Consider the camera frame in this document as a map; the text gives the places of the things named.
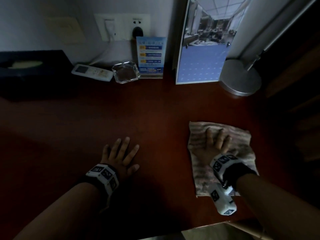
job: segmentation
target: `person's left hand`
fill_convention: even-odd
[[[134,155],[137,153],[139,149],[139,145],[136,145],[133,150],[125,157],[124,155],[129,145],[130,138],[126,137],[122,143],[122,146],[118,152],[118,147],[121,144],[121,139],[119,138],[114,143],[110,153],[109,153],[109,145],[105,145],[102,152],[102,160],[100,163],[109,164],[113,166],[119,175],[119,182],[125,181],[128,177],[130,177],[133,173],[135,173],[139,169],[139,165],[135,164],[127,169],[127,166],[130,164]]]

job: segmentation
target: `forearm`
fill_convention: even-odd
[[[73,239],[99,211],[99,190],[89,184],[74,186],[30,222],[14,239]]]
[[[240,177],[236,189],[274,239],[320,239],[317,208],[254,174]]]

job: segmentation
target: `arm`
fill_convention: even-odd
[[[212,132],[208,129],[206,148],[192,150],[192,153],[204,165],[209,165],[215,156],[226,153],[230,144],[231,137],[222,131],[214,144]],[[317,208],[255,174],[244,174],[234,183],[233,188],[274,239],[320,239],[320,210]]]
[[[129,137],[124,140],[119,153],[121,139],[115,142],[110,153],[108,145],[103,148],[101,163],[113,166],[120,182],[139,169],[137,164],[127,169],[139,149],[138,145],[123,159],[129,141]],[[101,205],[98,188],[86,182],[77,184],[38,215],[14,239],[75,239],[82,234],[86,223],[99,213]]]

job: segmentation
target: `table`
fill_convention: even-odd
[[[119,188],[111,212],[96,220],[100,230],[108,226],[109,236],[141,239],[253,217],[241,197],[229,217],[217,213],[211,198],[196,198],[189,121],[249,130],[260,175],[296,193],[261,94],[234,97],[217,82],[175,85],[173,72],[164,73],[162,80],[127,84],[79,77],[68,99],[0,98],[3,239],[13,238],[98,163],[105,144],[126,136],[131,147],[140,145],[133,161],[140,169]]]

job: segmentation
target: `towel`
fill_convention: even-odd
[[[190,148],[205,148],[206,147],[206,130],[210,128],[213,133],[213,138],[216,138],[219,131],[223,129],[232,137],[231,146],[228,152],[233,153],[236,157],[241,158],[243,163],[249,168],[258,173],[255,164],[255,154],[250,147],[251,134],[247,130],[242,130],[230,125],[217,124],[210,122],[189,122],[190,137],[188,149],[191,155],[192,173],[195,185],[196,196],[210,196],[208,193],[209,186],[219,180],[214,176],[210,166],[203,166],[198,158],[191,153]]]

